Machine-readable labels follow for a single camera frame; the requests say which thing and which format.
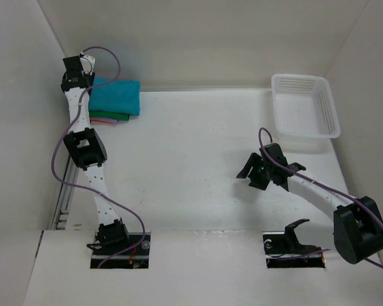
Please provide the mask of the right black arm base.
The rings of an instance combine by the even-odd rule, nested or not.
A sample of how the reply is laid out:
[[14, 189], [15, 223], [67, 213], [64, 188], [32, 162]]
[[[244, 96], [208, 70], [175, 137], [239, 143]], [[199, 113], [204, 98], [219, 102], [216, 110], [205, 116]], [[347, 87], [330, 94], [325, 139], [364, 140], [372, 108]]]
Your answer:
[[302, 244], [295, 229], [309, 219], [299, 219], [283, 231], [262, 233], [267, 268], [325, 268], [324, 250], [316, 245]]

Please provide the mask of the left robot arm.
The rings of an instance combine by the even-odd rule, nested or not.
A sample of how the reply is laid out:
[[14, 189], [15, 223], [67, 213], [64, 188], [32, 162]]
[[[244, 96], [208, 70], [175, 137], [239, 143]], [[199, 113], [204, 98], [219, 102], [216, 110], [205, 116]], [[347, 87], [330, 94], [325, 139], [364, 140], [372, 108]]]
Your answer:
[[130, 248], [130, 237], [124, 222], [111, 202], [107, 201], [103, 164], [107, 151], [89, 117], [89, 98], [94, 84], [95, 58], [90, 55], [76, 55], [63, 59], [66, 71], [61, 82], [69, 106], [72, 126], [63, 137], [64, 145], [75, 166], [80, 168], [89, 186], [94, 189], [94, 201], [98, 216], [98, 232], [95, 243], [87, 247], [97, 252], [124, 254]]

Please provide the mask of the teal t shirt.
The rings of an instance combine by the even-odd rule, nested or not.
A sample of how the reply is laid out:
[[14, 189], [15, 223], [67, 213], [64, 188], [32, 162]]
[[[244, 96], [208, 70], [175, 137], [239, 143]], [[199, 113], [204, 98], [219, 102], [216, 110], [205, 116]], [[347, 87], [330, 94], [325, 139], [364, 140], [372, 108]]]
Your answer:
[[110, 84], [108, 79], [96, 77], [89, 99], [89, 111], [140, 115], [140, 82], [137, 80], [116, 80]]

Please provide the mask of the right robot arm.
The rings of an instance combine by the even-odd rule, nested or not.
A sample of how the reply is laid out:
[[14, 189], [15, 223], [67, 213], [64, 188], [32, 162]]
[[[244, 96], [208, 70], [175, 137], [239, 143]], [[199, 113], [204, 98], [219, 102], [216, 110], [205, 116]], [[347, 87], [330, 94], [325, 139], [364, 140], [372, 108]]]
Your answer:
[[251, 153], [236, 176], [264, 191], [270, 183], [306, 200], [333, 222], [333, 247], [346, 262], [357, 264], [383, 250], [383, 220], [370, 197], [354, 198], [310, 176], [306, 167], [288, 163], [282, 148], [270, 143]]

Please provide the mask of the green t shirt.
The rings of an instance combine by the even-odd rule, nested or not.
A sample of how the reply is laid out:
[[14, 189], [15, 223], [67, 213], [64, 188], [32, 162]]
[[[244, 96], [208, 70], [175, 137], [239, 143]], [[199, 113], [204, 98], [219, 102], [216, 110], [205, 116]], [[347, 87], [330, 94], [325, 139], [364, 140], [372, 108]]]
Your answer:
[[116, 113], [116, 112], [105, 112], [105, 111], [90, 111], [89, 116], [91, 119], [99, 120], [118, 120], [118, 121], [128, 121], [130, 119], [130, 114], [127, 113]]

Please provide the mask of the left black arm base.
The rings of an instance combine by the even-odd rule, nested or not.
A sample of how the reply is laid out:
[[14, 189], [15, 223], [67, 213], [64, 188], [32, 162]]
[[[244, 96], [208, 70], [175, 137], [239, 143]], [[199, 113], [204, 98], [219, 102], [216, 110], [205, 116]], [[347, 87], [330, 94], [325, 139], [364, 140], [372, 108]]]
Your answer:
[[[128, 248], [122, 245], [113, 245], [108, 249], [102, 247], [98, 241], [87, 244], [87, 248], [91, 250], [90, 269], [97, 269], [98, 265], [107, 257], [118, 251]], [[126, 252], [122, 252], [117, 256], [106, 261], [101, 269], [148, 269], [149, 255], [151, 250], [151, 232], [146, 232], [142, 243], [136, 247], [132, 247]]]

